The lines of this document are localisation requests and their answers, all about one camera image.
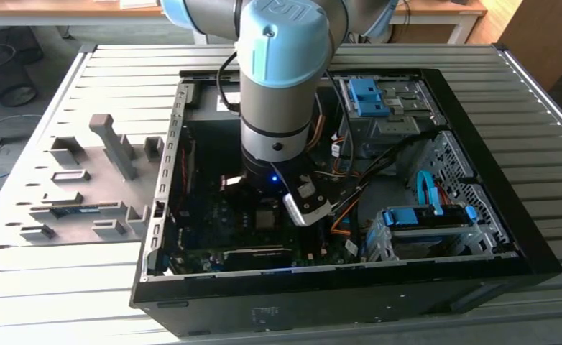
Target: wooden desk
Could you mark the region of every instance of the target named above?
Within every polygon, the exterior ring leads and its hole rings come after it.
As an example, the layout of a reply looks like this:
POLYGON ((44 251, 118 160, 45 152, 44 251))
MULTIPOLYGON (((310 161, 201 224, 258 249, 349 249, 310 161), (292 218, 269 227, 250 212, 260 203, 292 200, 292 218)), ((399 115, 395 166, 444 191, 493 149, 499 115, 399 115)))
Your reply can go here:
MULTIPOLYGON (((448 0, 409 0, 413 16, 452 16, 465 12, 483 15, 485 7, 477 0, 468 5, 452 4, 448 0)), ((396 15, 404 15, 405 6, 397 6, 396 15)), ((93 0, 0 0, 0 17, 160 17, 161 8, 118 9, 118 1, 93 2, 93 0)))
MULTIPOLYGON (((464 43, 476 19, 487 12, 479 0, 467 6, 448 0, 409 0, 411 24, 455 25, 448 43, 464 43)), ((392 24, 403 24, 407 8, 397 6, 392 24)), ((118 9, 118 2, 93 0, 0 0, 0 25, 98 25, 168 23, 160 7, 118 9)))

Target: floor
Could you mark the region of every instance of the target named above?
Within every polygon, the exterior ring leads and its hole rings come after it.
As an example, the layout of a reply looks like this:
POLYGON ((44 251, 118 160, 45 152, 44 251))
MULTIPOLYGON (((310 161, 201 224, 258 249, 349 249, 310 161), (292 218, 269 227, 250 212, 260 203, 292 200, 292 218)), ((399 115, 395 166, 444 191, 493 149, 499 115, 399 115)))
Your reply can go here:
MULTIPOLYGON (((42 114, 61 83, 69 64, 76 56, 80 44, 94 42, 100 45, 142 45, 142 44, 192 44, 190 32, 168 25, 137 27, 70 27, 73 40, 60 37, 54 27, 34 28, 45 58, 26 66, 28 74, 36 84, 38 96, 36 100, 18 108, 0 106, 0 118, 17 114, 42 114)), ((225 43, 212 38, 210 43, 225 43)), ((562 79, 549 92, 562 107, 562 79)), ((37 118, 17 118, 0 123, 0 175, 7 173, 22 151, 29 135, 36 128, 37 118)))

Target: blue drive bracket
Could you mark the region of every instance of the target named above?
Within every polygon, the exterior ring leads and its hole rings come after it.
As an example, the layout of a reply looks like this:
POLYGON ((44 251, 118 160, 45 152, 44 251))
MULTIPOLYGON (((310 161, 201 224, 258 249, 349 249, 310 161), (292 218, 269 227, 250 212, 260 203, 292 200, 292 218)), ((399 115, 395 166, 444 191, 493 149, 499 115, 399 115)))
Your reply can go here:
POLYGON ((417 172, 417 203, 425 205, 425 193, 427 201, 433 207, 433 214, 440 216, 443 214, 443 208, 440 207, 440 199, 437 197, 437 188, 433 184, 432 174, 427 170, 419 170, 417 172))
POLYGON ((464 211, 465 211, 465 215, 471 219, 471 223, 476 224, 476 222, 479 220, 479 214, 476 213, 475 207, 468 205, 468 206, 464 207, 464 211))
POLYGON ((383 221, 387 226, 392 225, 416 225, 417 215, 412 208, 391 208, 383 212, 383 221))
POLYGON ((349 93, 359 117, 389 116, 391 110, 383 103, 383 91, 376 87, 373 79, 351 79, 349 93))

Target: orange wire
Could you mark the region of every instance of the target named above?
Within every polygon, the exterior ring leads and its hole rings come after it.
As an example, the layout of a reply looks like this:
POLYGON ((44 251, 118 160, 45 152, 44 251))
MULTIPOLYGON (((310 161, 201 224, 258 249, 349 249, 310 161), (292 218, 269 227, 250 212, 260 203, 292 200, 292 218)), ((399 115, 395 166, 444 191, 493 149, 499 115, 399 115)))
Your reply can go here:
MULTIPOLYGON (((336 158, 335 162, 332 163, 332 172, 336 175, 344 176, 344 175, 347 175, 347 172, 343 172, 343 171, 339 170, 339 160, 340 160, 340 158, 336 158)), ((352 172, 352 175, 356 176, 356 177, 360 176, 359 172, 356 172, 356 171, 352 172)))
POLYGON ((443 204, 448 205, 451 203, 451 200, 447 196, 447 193, 444 192, 443 186, 439 183, 436 183, 436 189, 437 189, 437 194, 440 198, 443 199, 443 204))
POLYGON ((356 203, 357 203, 357 200, 359 200, 359 198, 351 203, 351 205, 349 205, 349 207, 343 211, 343 213, 340 214, 340 217, 339 217, 339 219, 336 219, 336 221, 335 221, 335 223, 332 224, 332 228, 329 229, 329 231, 332 232, 332 233, 337 233, 339 231, 344 231, 344 230, 337 230, 336 229, 336 227, 339 226, 339 224, 340 224, 340 222, 341 222, 341 219, 347 216, 347 213, 351 211, 351 209, 353 208, 353 206, 356 205, 356 203))
POLYGON ((332 230, 332 233, 339 234, 339 235, 345 235, 345 236, 351 235, 351 233, 348 231, 344 231, 344 230, 332 230))

